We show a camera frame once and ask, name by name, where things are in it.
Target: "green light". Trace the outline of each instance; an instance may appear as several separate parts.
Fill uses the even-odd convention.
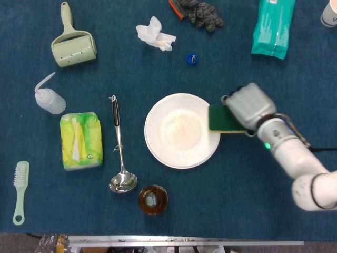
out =
[[[266,149],[271,149],[271,146],[270,146],[269,143],[265,143],[264,146],[265,146]]]

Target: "yellow tissue pack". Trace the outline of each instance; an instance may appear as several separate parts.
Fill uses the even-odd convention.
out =
[[[62,160],[65,170],[103,164],[101,124],[96,113],[69,113],[60,120]]]

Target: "black handle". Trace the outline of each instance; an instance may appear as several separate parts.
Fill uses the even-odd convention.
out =
[[[120,122],[120,111],[118,109],[118,102],[115,95],[111,97],[112,115],[114,117],[115,127],[119,127]]]

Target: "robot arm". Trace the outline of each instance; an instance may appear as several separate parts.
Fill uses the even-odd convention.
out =
[[[276,115],[273,101],[250,83],[225,100],[237,120],[257,132],[285,172],[295,179],[292,195],[302,209],[337,210],[337,172],[329,173],[303,141]]]

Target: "blue bottle cap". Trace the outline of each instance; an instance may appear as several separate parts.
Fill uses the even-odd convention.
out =
[[[190,66],[195,66],[199,60],[197,54],[191,53],[187,56],[186,61]]]

